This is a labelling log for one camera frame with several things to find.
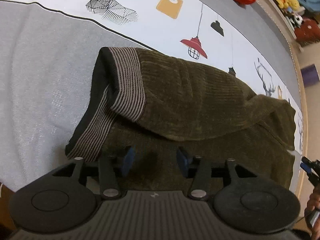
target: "striped ribbed cuff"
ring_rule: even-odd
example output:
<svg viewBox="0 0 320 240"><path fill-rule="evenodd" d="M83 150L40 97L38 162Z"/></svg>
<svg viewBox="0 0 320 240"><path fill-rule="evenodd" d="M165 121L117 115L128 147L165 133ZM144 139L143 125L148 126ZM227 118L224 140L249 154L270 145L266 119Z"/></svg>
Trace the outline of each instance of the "striped ribbed cuff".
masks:
<svg viewBox="0 0 320 240"><path fill-rule="evenodd" d="M95 161L117 114L136 122L146 96L134 48L101 48L92 74L88 109L66 146L68 158Z"/></svg>

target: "olive green sweater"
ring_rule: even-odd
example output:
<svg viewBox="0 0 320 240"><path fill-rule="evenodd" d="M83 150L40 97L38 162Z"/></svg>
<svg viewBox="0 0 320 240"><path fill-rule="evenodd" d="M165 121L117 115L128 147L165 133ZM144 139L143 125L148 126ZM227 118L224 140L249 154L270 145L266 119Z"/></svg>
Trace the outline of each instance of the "olive green sweater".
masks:
<svg viewBox="0 0 320 240"><path fill-rule="evenodd" d="M140 190L188 190L176 149L213 162L234 158L289 188L295 110L285 100L256 95L236 77L200 63L138 48L101 48L88 109L66 146L69 158L95 161L101 152L136 150L120 185ZM212 179L212 191L221 187Z"/></svg>

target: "geometric deer illustration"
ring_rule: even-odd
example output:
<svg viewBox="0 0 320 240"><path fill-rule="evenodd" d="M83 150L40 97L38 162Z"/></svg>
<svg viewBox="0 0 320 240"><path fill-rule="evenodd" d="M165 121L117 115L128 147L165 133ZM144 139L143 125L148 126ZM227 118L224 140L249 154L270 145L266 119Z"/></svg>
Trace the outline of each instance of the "geometric deer illustration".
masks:
<svg viewBox="0 0 320 240"><path fill-rule="evenodd" d="M298 127L299 127L299 134L300 134L299 149L302 152L303 131L302 131L302 117L300 116L300 113L298 113Z"/></svg>
<svg viewBox="0 0 320 240"><path fill-rule="evenodd" d="M118 25L138 20L135 10L122 6L116 0L90 0L86 7L90 12L102 15L103 19L108 19Z"/></svg>
<svg viewBox="0 0 320 240"><path fill-rule="evenodd" d="M259 75L259 78L262 81L263 89L266 92L266 96L271 97L272 93L274 93L276 91L276 88L275 88L275 86L273 85L273 82L272 82L272 76L271 76L270 72L266 69L266 67L260 62L259 58L258 58L258 62L259 62L259 65L256 66L256 63L254 62L254 66L255 66L256 71L257 71L257 73ZM269 88L267 88L266 82L263 79L263 74L261 73L262 70L264 72L266 72L267 75L270 76L270 77L267 77L269 79Z"/></svg>

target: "hanging lamp illustration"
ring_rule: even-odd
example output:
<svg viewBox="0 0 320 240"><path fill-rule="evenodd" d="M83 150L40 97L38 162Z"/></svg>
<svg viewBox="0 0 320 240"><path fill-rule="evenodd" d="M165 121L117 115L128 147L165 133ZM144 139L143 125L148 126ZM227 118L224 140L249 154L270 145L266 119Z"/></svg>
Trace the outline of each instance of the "hanging lamp illustration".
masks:
<svg viewBox="0 0 320 240"><path fill-rule="evenodd" d="M278 85L278 99L283 99L282 98L282 90L279 85Z"/></svg>
<svg viewBox="0 0 320 240"><path fill-rule="evenodd" d="M218 13L217 13L217 20L211 24L211 28L224 37L223 29L220 26Z"/></svg>
<svg viewBox="0 0 320 240"><path fill-rule="evenodd" d="M200 55L205 58L208 58L207 54L204 52L204 50L201 47L201 42L198 37L199 30L200 30L200 23L201 23L201 19L202 19L202 11L203 11L203 3L201 5L201 16L200 16L197 36L195 38L191 38L190 40L183 39L180 41L184 45L189 47L188 54L190 57L192 57L194 59L199 59Z"/></svg>
<svg viewBox="0 0 320 240"><path fill-rule="evenodd" d="M231 67L229 68L229 74L236 76L236 71L233 68L233 36L232 36L232 30L231 30L231 53L232 53L232 63L231 63Z"/></svg>
<svg viewBox="0 0 320 240"><path fill-rule="evenodd" d="M156 9L172 19L177 19L182 4L183 0L160 0Z"/></svg>
<svg viewBox="0 0 320 240"><path fill-rule="evenodd" d="M233 75L233 76L236 76L236 71L235 71L235 69L233 67L229 68L229 74Z"/></svg>

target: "human hand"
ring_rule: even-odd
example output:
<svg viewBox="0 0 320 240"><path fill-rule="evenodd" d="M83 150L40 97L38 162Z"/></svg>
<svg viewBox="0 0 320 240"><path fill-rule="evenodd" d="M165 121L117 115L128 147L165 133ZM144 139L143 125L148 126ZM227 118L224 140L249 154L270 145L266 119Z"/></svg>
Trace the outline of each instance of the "human hand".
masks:
<svg viewBox="0 0 320 240"><path fill-rule="evenodd" d="M307 207L304 211L305 215L308 215L315 208L320 210L320 185L313 189L312 194L307 202ZM318 240L320 238L320 217L316 220L313 228L310 228L312 232L311 240Z"/></svg>

